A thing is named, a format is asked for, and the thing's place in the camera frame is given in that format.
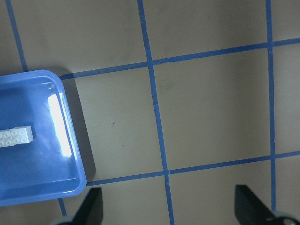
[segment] blue tape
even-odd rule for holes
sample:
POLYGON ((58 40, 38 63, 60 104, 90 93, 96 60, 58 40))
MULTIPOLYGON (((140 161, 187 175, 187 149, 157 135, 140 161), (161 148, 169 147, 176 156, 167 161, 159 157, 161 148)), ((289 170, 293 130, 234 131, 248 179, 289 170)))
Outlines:
POLYGON ((66 79, 72 79, 72 78, 78 78, 84 76, 92 76, 97 74, 106 74, 111 72, 129 70, 129 69, 143 68, 143 67, 147 67, 147 65, 148 65, 147 62, 138 62, 138 63, 127 64, 127 65, 116 66, 116 67, 94 69, 94 70, 82 71, 77 73, 64 74, 63 76, 60 77, 60 79, 66 80, 66 79))
POLYGON ((214 51, 208 51, 208 52, 200 52, 200 53, 194 53, 194 54, 188 54, 188 55, 174 56, 174 57, 169 57, 169 58, 165 58, 165 59, 161 59, 161 60, 154 60, 153 64, 160 65, 160 64, 168 63, 168 62, 179 62, 179 61, 186 61, 186 60, 192 60, 192 59, 200 59, 200 58, 205 58, 205 57, 210 57, 210 56, 239 53, 239 52, 267 48, 267 47, 268 47, 268 43, 245 45, 245 46, 234 47, 234 48, 226 48, 226 49, 220 49, 220 50, 214 50, 214 51))
POLYGON ((19 31, 18 31, 18 28, 17 28, 17 23, 15 21, 13 6, 12 6, 10 0, 5 0, 5 3, 6 3, 9 19, 10 19, 10 24, 11 24, 11 27, 13 29, 13 33, 14 33, 14 37, 15 37, 15 43, 17 45, 17 49, 18 49, 18 52, 19 52, 19 57, 20 57, 22 69, 23 69, 23 72, 27 72, 28 71, 27 63, 26 63, 26 60, 25 60, 25 57, 24 57, 22 42, 21 42, 19 31))
POLYGON ((164 135, 163 135, 163 129, 162 129, 162 124, 161 124, 160 112, 159 112, 153 60, 152 60, 152 54, 151 54, 151 50, 150 50, 149 37, 148 37, 148 33, 147 33, 147 25, 146 25, 146 17, 145 17, 143 0, 137 0, 137 5, 138 5, 138 9, 139 9, 139 16, 140 16, 140 22, 141 22, 142 38, 144 41, 144 47, 145 47, 147 63, 148 63, 151 94, 152 94, 154 114, 155 114, 155 119, 156 119, 158 141, 159 141, 159 146, 160 146, 160 155, 161 155, 162 166, 163 166, 164 176, 165 176, 165 192, 166 192, 166 198, 167 198, 167 204, 168 204, 169 219, 170 219, 170 224, 174 225, 174 214, 173 214, 171 190, 170 190, 170 184, 169 184, 169 171, 168 171, 167 159, 166 159, 166 153, 165 153, 164 135))
POLYGON ((273 46, 292 45, 300 43, 300 38, 287 39, 282 41, 274 41, 273 46))
POLYGON ((60 204, 60 210, 61 210, 62 216, 65 217, 67 215, 67 212, 66 212, 64 200, 62 198, 59 198, 58 202, 60 204))
POLYGON ((228 161, 228 162, 222 162, 222 163, 214 163, 214 164, 199 165, 199 166, 175 169, 175 170, 170 170, 170 174, 186 173, 186 172, 198 171, 198 170, 208 170, 208 169, 213 169, 213 168, 232 166, 232 165, 240 165, 240 164, 246 164, 246 163, 254 163, 254 162, 260 162, 260 161, 266 161, 266 160, 270 160, 270 156, 246 158, 246 159, 240 159, 240 160, 234 160, 234 161, 228 161))
POLYGON ((276 160, 275 160, 275 109, 274 109, 274 65, 273 65, 273 32, 271 0, 266 0, 269 103, 270 103, 270 157, 271 157, 271 204, 276 210, 276 160))
POLYGON ((151 173, 144 173, 144 174, 139 174, 139 175, 126 176, 126 177, 111 178, 111 179, 106 179, 106 180, 90 181, 90 182, 87 182, 86 186, 109 184, 109 183, 116 183, 116 182, 121 182, 121 181, 137 180, 137 179, 159 177, 159 176, 164 176, 164 172, 151 172, 151 173))
POLYGON ((293 152, 277 154, 275 156, 275 158, 286 158, 286 157, 292 157, 292 156, 300 156, 300 151, 293 151, 293 152))

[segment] plastic tray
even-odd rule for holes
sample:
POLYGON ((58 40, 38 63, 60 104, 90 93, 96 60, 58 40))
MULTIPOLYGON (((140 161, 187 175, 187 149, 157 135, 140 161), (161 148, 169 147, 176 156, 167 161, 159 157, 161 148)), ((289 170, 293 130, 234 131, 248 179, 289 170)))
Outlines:
POLYGON ((61 80, 47 70, 0 76, 0 130, 33 141, 0 148, 0 206, 74 196, 85 173, 61 80))

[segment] blue plastic bin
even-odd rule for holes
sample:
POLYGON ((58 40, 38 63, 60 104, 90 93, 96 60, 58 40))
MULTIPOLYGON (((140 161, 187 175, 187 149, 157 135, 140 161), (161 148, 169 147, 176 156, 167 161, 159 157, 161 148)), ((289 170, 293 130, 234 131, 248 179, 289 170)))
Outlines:
POLYGON ((0 148, 0 206, 74 196, 85 173, 61 80, 47 70, 0 76, 0 130, 33 141, 0 148))

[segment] blue tape strip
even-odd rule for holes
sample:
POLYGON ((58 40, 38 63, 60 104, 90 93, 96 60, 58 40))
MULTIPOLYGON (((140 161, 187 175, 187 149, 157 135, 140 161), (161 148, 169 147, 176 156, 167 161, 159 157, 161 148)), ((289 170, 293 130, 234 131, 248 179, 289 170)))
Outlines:
POLYGON ((78 78, 78 77, 84 77, 84 76, 92 76, 92 75, 97 75, 97 74, 106 74, 106 73, 111 73, 111 72, 147 67, 147 65, 148 65, 147 62, 138 62, 138 63, 127 64, 127 65, 116 66, 116 67, 94 69, 94 70, 82 71, 82 72, 77 72, 77 73, 64 74, 63 76, 60 77, 60 79, 66 80, 66 79, 72 79, 72 78, 78 78))
POLYGON ((205 58, 205 57, 210 57, 210 56, 224 55, 224 54, 230 54, 230 53, 239 53, 239 52, 267 48, 267 47, 268 47, 268 43, 245 45, 245 46, 234 47, 234 48, 226 48, 226 49, 220 49, 220 50, 214 50, 214 51, 208 51, 208 52, 200 52, 200 53, 194 53, 194 54, 188 54, 188 55, 174 56, 174 57, 169 57, 169 58, 165 58, 165 59, 161 59, 161 60, 154 60, 153 64, 160 65, 160 64, 168 63, 168 62, 179 62, 179 61, 205 58))
POLYGON ((58 202, 60 204, 60 210, 61 210, 62 216, 65 217, 67 215, 67 212, 66 212, 64 200, 62 198, 59 198, 58 202))
POLYGON ((144 41, 144 47, 145 47, 147 63, 148 63, 151 94, 152 94, 154 114, 155 114, 156 125, 157 125, 158 141, 159 141, 159 146, 160 146, 160 155, 161 155, 161 160, 162 160, 162 165, 163 165, 163 170, 164 170, 164 175, 165 175, 165 192, 166 192, 166 198, 167 198, 167 204, 168 204, 170 224, 174 225, 174 214, 173 214, 171 190, 170 190, 170 183, 169 183, 169 171, 168 171, 167 160, 166 160, 164 135, 163 135, 163 129, 162 129, 162 124, 161 124, 160 112, 159 112, 159 105, 158 105, 158 98, 157 98, 157 91, 156 91, 156 84, 155 84, 155 75, 154 75, 154 68, 153 68, 153 60, 152 60, 152 54, 151 54, 151 50, 150 50, 149 37, 148 37, 148 33, 147 33, 147 25, 146 25, 146 17, 145 17, 143 0, 137 0, 137 5, 138 5, 138 9, 139 9, 142 37, 143 37, 143 41, 144 41))
POLYGON ((246 159, 240 159, 240 160, 234 160, 234 161, 228 161, 228 162, 222 162, 222 163, 214 163, 214 164, 199 165, 199 166, 175 169, 175 170, 170 170, 170 174, 186 173, 186 172, 198 171, 198 170, 208 170, 208 169, 213 169, 213 168, 246 164, 246 163, 254 163, 254 162, 260 162, 260 161, 266 161, 266 160, 270 160, 270 156, 246 158, 246 159))
POLYGON ((126 177, 111 178, 111 179, 106 179, 106 180, 90 181, 90 182, 87 182, 86 186, 109 184, 109 183, 116 183, 116 182, 121 182, 121 181, 137 180, 137 179, 159 177, 159 176, 164 176, 164 172, 151 172, 151 173, 145 173, 145 174, 139 174, 139 175, 126 176, 126 177))
POLYGON ((10 0, 5 0, 5 3, 6 3, 9 19, 10 19, 10 24, 11 24, 11 27, 13 29, 13 33, 14 33, 14 37, 15 37, 15 43, 17 45, 17 49, 18 49, 18 52, 19 52, 19 57, 20 57, 22 69, 23 69, 23 72, 27 72, 28 68, 27 68, 25 57, 24 57, 22 42, 21 42, 19 31, 18 31, 18 28, 17 28, 17 23, 15 21, 13 6, 12 6, 10 0))
POLYGON ((292 44, 298 44, 300 43, 300 38, 293 38, 288 40, 282 40, 282 41, 274 41, 274 46, 283 46, 283 45, 292 45, 292 44))
POLYGON ((292 156, 300 156, 300 151, 293 151, 288 153, 281 153, 277 154, 275 158, 286 158, 286 157, 292 157, 292 156))
POLYGON ((274 66, 271 0, 266 0, 268 70, 269 70, 269 103, 270 103, 270 157, 271 157, 271 203, 276 210, 276 161, 275 161, 275 109, 274 109, 274 66))

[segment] beige surface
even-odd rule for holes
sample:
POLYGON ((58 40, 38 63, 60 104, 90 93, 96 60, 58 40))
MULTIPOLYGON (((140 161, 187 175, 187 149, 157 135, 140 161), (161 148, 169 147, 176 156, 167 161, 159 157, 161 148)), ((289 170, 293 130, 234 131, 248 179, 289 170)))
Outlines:
POLYGON ((234 187, 246 184, 270 207, 269 161, 170 176, 177 225, 238 225, 234 216, 234 187))
POLYGON ((4 0, 0 0, 0 76, 22 71, 13 30, 4 0))
POLYGON ((12 0, 29 70, 57 74, 145 61, 135 0, 12 0))
POLYGON ((273 40, 300 37, 300 1, 272 0, 273 40))
MULTIPOLYGON (((111 183, 101 187, 104 208, 102 225, 170 223, 164 177, 111 183)), ((64 199, 68 214, 75 214, 86 193, 64 199)))
POLYGON ((154 59, 267 41, 264 1, 144 1, 154 59))
POLYGON ((155 67, 169 169, 270 153, 267 51, 155 67))
POLYGON ((300 150, 300 44, 274 49, 276 153, 300 150))
POLYGON ((146 68, 76 79, 94 180, 162 170, 146 68))
POLYGON ((300 219, 300 156, 276 160, 277 211, 300 219))
POLYGON ((48 225, 61 216, 58 200, 0 207, 2 225, 48 225))

